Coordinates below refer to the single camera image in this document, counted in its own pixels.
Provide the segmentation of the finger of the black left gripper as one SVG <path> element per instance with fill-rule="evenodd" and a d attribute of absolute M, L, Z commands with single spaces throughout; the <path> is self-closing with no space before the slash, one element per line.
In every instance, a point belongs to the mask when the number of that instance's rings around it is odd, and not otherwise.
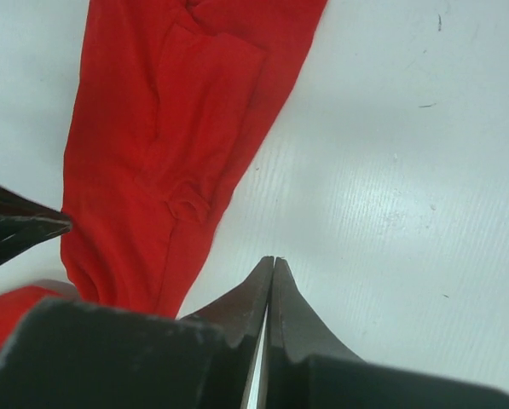
<path fill-rule="evenodd" d="M 68 215 L 0 186 L 0 266 L 71 230 Z"/>

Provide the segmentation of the red t shirt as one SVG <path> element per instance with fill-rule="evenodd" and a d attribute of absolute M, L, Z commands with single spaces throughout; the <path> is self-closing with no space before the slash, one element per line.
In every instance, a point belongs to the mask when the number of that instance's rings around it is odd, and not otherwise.
<path fill-rule="evenodd" d="M 87 302 L 175 317 L 309 53 L 322 1 L 92 1 L 61 240 Z"/>

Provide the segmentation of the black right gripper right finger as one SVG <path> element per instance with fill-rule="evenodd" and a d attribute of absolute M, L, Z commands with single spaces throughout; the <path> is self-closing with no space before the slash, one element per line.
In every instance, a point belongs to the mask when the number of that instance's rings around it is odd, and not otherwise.
<path fill-rule="evenodd" d="M 260 408 L 509 408 L 509 394 L 376 365 L 343 344 L 275 260 L 268 300 Z"/>

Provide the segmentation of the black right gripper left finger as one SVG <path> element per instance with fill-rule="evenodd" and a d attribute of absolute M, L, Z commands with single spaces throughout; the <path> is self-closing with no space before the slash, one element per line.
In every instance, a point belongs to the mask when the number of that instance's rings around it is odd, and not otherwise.
<path fill-rule="evenodd" d="M 246 407 L 274 262 L 179 320 L 41 301 L 0 351 L 0 408 Z"/>

